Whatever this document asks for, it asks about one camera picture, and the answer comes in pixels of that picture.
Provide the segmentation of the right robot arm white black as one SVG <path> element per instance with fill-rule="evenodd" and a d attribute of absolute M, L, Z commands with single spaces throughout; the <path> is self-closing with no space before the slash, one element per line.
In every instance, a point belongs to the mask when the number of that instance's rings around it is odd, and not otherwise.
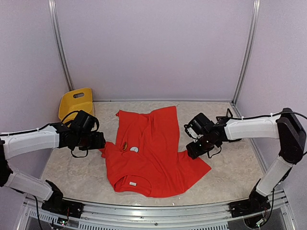
<path fill-rule="evenodd" d="M 266 171 L 253 187 L 245 202 L 248 212 L 255 213 L 268 203 L 268 196 L 283 182 L 292 168 L 306 155 L 307 132 L 301 119 L 307 117 L 286 107 L 267 115 L 235 117 L 230 110 L 212 121 L 199 113 L 184 125 L 193 140 L 186 146 L 188 156 L 196 159 L 204 154 L 208 158 L 214 148 L 223 143 L 250 139 Z"/>

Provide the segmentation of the red t-shirt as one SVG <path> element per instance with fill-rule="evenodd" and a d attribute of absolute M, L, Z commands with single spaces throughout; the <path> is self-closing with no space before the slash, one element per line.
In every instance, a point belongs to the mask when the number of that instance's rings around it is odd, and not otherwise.
<path fill-rule="evenodd" d="M 115 192 L 136 192 L 146 197 L 166 198 L 185 193 L 211 167 L 178 150 L 180 131 L 175 106 L 148 114 L 118 111 L 116 142 L 101 150 L 107 178 Z M 138 147 L 139 152 L 130 151 Z"/>

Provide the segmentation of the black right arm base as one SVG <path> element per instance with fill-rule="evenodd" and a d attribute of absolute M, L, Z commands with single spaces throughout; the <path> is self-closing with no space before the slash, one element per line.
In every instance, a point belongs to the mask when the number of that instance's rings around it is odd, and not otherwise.
<path fill-rule="evenodd" d="M 232 218 L 236 218 L 270 209 L 271 205 L 268 201 L 268 198 L 264 198 L 264 200 L 248 198 L 240 201 L 231 202 L 229 204 L 229 208 L 231 211 Z"/>

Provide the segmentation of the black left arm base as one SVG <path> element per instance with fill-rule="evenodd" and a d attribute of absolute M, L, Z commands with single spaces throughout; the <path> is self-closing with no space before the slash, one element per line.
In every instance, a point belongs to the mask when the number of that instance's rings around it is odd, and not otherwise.
<path fill-rule="evenodd" d="M 81 202 L 75 202 L 65 199 L 44 201 L 42 204 L 43 210 L 78 219 L 81 218 L 81 214 L 83 213 L 83 207 L 84 204 Z"/>

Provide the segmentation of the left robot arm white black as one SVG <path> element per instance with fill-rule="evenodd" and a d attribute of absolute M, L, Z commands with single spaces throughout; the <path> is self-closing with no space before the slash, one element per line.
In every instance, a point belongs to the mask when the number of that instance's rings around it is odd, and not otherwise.
<path fill-rule="evenodd" d="M 68 148 L 89 152 L 104 148 L 106 141 L 100 132 L 99 121 L 93 115 L 80 110 L 70 120 L 62 119 L 37 129 L 1 133 L 0 135 L 0 185 L 41 198 L 45 209 L 62 213 L 67 209 L 61 190 L 51 181 L 43 181 L 9 165 L 16 156 L 45 149 Z"/>

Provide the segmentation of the silver round brooch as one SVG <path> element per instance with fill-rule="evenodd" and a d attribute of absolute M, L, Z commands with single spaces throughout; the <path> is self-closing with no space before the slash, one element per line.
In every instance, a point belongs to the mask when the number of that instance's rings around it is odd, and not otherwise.
<path fill-rule="evenodd" d="M 131 147 L 130 151 L 134 151 L 134 152 L 138 153 L 139 152 L 139 148 L 138 147 Z"/>

